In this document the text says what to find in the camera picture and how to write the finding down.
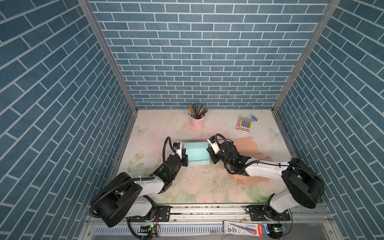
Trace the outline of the light blue paper box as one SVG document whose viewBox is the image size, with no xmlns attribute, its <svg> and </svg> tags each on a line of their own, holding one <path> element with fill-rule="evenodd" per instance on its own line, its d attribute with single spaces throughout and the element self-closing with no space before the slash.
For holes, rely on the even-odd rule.
<svg viewBox="0 0 384 240">
<path fill-rule="evenodd" d="M 184 143 L 186 155 L 188 156 L 188 166 L 201 166 L 210 164 L 210 155 L 207 151 L 208 142 Z"/>
</svg>

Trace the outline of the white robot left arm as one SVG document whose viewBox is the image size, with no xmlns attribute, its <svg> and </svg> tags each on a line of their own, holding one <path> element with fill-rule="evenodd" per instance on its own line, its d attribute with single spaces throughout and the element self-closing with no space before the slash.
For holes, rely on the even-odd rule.
<svg viewBox="0 0 384 240">
<path fill-rule="evenodd" d="M 125 218 L 153 220 L 158 214 L 158 205 L 149 195 L 164 193 L 181 167 L 188 166 L 188 155 L 181 142 L 171 143 L 171 138 L 167 137 L 162 154 L 162 164 L 149 177 L 118 174 L 91 202 L 89 215 L 102 219 L 110 228 Z"/>
</svg>

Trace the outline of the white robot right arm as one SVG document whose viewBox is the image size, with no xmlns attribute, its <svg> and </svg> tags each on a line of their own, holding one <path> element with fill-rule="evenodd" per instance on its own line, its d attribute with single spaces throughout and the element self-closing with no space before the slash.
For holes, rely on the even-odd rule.
<svg viewBox="0 0 384 240">
<path fill-rule="evenodd" d="M 269 220 L 278 219 L 286 210 L 296 206 L 314 209 L 324 193 L 323 180 L 300 159 L 276 163 L 243 156 L 234 142 L 221 134 L 211 136 L 207 142 L 213 163 L 222 161 L 230 175 L 263 177 L 285 184 L 286 189 L 271 194 L 263 207 L 264 216 Z"/>
</svg>

